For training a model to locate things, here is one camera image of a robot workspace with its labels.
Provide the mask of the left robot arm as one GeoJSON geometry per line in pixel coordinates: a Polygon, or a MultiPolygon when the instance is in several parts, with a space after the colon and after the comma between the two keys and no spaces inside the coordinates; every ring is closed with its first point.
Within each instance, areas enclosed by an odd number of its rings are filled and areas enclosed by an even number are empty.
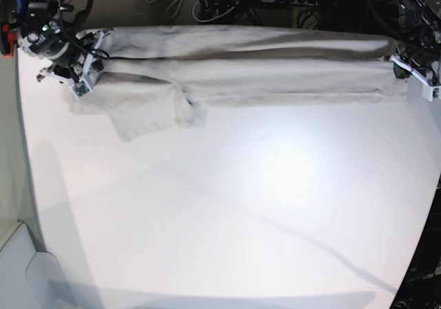
{"type": "Polygon", "coordinates": [[[395,0],[397,15],[388,19],[376,9],[374,0],[368,7],[374,19],[396,41],[396,51],[389,57],[394,62],[395,76],[414,76],[429,86],[440,84],[440,17],[426,0],[395,0]]]}

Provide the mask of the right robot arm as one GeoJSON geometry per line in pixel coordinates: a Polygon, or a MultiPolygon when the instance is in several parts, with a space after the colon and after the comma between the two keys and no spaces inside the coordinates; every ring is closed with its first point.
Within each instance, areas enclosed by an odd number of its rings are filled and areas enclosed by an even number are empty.
{"type": "Polygon", "coordinates": [[[60,82],[77,84],[89,72],[97,74],[103,70],[103,60],[110,56],[100,49],[101,34],[77,37],[93,3],[94,0],[87,0],[85,8],[69,22],[63,15],[74,7],[67,0],[16,0],[18,46],[32,57],[51,61],[37,76],[39,81],[54,77],[60,82]]]}

